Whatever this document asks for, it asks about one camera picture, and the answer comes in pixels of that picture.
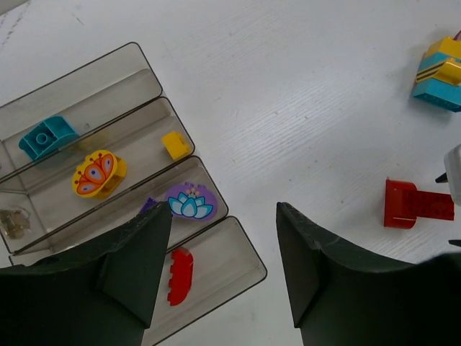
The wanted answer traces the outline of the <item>red angled lego brick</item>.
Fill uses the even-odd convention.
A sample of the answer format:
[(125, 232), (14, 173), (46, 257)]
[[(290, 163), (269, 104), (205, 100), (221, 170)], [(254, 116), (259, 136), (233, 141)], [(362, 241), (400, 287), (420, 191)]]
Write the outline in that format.
[(383, 226), (395, 229), (411, 229), (416, 223), (415, 216), (403, 212), (403, 193), (417, 191), (412, 182), (386, 179)]

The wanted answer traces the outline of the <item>yellow curved lego brick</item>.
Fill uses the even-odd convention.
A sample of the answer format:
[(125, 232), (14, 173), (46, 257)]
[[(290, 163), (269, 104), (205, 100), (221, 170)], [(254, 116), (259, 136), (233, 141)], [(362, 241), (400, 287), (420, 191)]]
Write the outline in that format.
[(102, 149), (89, 154), (72, 177), (73, 191), (81, 198), (108, 198), (127, 174), (126, 162)]

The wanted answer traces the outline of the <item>red curved lego brick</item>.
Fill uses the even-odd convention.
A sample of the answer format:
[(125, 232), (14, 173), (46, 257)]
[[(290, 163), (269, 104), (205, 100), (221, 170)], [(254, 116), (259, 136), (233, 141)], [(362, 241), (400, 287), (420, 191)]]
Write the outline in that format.
[(167, 301), (170, 306), (178, 306), (186, 299), (192, 287), (194, 257), (188, 249), (180, 247), (171, 253), (171, 259)]

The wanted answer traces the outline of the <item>teal frog lego brick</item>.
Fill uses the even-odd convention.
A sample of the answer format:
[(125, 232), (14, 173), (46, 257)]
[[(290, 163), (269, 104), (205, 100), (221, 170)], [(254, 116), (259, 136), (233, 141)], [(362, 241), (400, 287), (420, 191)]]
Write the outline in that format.
[(59, 115), (49, 117), (38, 123), (19, 141), (19, 148), (32, 160), (36, 161), (58, 150), (72, 141), (79, 134)]

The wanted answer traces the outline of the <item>small yellow lego brick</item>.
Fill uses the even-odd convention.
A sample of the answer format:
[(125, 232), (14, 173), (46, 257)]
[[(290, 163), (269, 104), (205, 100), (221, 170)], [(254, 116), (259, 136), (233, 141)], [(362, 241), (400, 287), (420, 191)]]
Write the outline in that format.
[(164, 135), (161, 142), (174, 161), (180, 160), (192, 152), (190, 145), (184, 140), (182, 134), (176, 131)]

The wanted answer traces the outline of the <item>red lego plate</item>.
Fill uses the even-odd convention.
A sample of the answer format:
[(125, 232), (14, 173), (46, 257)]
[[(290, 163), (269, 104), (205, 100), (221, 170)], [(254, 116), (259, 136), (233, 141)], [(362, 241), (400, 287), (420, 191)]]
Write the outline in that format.
[(405, 216), (416, 218), (453, 221), (455, 219), (455, 204), (448, 194), (404, 190), (403, 213)]

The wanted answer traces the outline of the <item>purple paw lego brick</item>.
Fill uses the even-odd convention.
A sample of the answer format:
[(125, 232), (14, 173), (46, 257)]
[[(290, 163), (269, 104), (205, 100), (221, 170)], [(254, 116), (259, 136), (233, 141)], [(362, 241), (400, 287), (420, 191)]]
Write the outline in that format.
[(174, 216), (195, 221), (207, 221), (218, 211), (218, 199), (205, 185), (191, 182), (174, 185), (165, 194)]

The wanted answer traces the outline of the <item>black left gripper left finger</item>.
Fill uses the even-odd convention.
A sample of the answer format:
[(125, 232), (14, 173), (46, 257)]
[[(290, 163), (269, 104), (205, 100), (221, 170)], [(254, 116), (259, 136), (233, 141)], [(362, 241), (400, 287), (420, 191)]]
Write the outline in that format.
[(171, 231), (159, 203), (32, 265), (1, 270), (3, 345), (140, 345)]

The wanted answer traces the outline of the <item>yellow teal lego cluster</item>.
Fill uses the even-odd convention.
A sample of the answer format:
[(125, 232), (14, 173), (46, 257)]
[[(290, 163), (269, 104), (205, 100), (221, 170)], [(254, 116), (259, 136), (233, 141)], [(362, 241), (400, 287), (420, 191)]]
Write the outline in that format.
[(460, 32), (433, 43), (414, 79), (412, 97), (450, 112), (460, 112)]

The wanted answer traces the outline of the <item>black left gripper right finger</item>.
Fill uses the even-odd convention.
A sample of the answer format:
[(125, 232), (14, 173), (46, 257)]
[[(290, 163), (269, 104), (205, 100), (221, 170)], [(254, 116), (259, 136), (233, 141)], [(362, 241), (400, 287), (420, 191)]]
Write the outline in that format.
[(460, 254), (411, 264), (371, 252), (278, 203), (294, 325), (304, 345), (458, 345)]

